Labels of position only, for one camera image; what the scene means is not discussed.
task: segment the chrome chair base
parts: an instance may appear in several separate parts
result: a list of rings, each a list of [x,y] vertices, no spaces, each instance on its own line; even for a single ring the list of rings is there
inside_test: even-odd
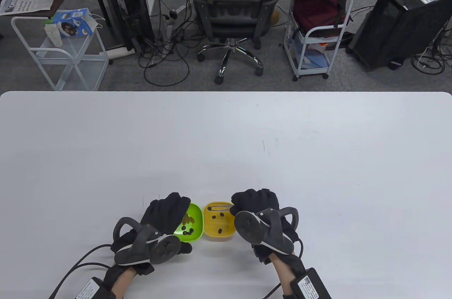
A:
[[[223,62],[221,62],[221,66],[220,66],[220,70],[218,71],[218,75],[215,77],[215,83],[217,85],[221,85],[223,83],[223,79],[224,79],[224,73],[226,70],[226,65],[229,61],[229,57],[231,55],[231,52],[239,52],[241,54],[246,55],[247,57],[249,57],[251,60],[253,60],[256,64],[257,64],[257,68],[255,71],[255,75],[257,76],[261,76],[263,74],[263,65],[262,62],[260,61],[260,59],[258,57],[256,57],[253,53],[251,53],[250,51],[248,51],[247,49],[244,49],[243,47],[239,46],[239,44],[241,44],[242,42],[247,41],[249,38],[244,38],[241,40],[237,40],[237,39],[227,39],[227,42],[225,44],[207,44],[205,46],[203,46],[202,49],[200,49],[197,53],[197,60],[199,62],[202,62],[205,60],[205,56],[202,54],[205,50],[207,49],[215,49],[215,48],[227,48],[227,52],[223,58]]]

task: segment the bottle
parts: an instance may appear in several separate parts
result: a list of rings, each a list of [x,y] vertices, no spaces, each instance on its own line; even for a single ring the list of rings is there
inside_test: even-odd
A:
[[[47,33],[47,36],[50,38],[55,47],[60,47],[63,45],[63,41],[61,41],[61,34],[58,26],[55,24],[46,24],[44,25],[44,30]]]

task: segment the black glove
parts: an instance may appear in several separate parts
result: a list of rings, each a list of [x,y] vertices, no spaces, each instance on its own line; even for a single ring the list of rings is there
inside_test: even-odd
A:
[[[231,202],[234,206],[232,206],[229,211],[234,216],[240,211],[257,213],[268,208],[279,210],[279,202],[276,194],[267,188],[261,189],[260,191],[249,189],[245,192],[238,192],[231,197]],[[292,240],[292,242],[299,240],[298,234],[291,227],[286,218],[281,218],[281,224],[282,231]],[[263,245],[252,245],[252,247],[255,251],[255,255],[262,262],[264,262],[264,260],[269,262],[268,256],[274,253],[272,249]]]
[[[176,192],[171,193],[165,199],[153,200],[146,209],[140,223],[142,225],[148,223],[163,234],[173,234],[187,213],[190,202],[189,198],[181,197]],[[116,253],[124,246],[133,244],[136,237],[137,231],[134,229],[130,230],[123,234],[119,240],[113,242],[111,250]],[[187,254],[190,252],[192,252],[192,245],[181,241],[178,254]],[[103,280],[105,288],[111,289],[118,277],[127,268],[129,266],[113,265],[110,267]],[[142,275],[149,268],[149,264],[138,264],[134,265],[133,268],[137,274]]]

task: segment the wrist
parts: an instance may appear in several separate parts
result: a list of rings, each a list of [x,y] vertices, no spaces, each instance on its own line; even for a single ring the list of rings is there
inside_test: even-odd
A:
[[[133,267],[129,267],[119,276],[111,289],[116,299],[122,299],[124,297],[135,275],[137,275],[137,271]]]
[[[275,267],[276,273],[278,274],[279,281],[281,282],[282,292],[284,295],[292,295],[293,291],[290,283],[295,280],[296,276],[292,269],[284,263],[278,256],[274,253],[268,256],[273,266]]]

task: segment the computer tower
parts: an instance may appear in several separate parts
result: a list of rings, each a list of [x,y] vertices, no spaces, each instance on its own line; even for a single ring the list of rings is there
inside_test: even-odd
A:
[[[424,52],[452,16],[452,0],[378,0],[347,52],[370,68]]]
[[[128,49],[137,47],[137,43],[143,44],[145,38],[155,42],[146,0],[106,0],[105,4],[113,26]]]

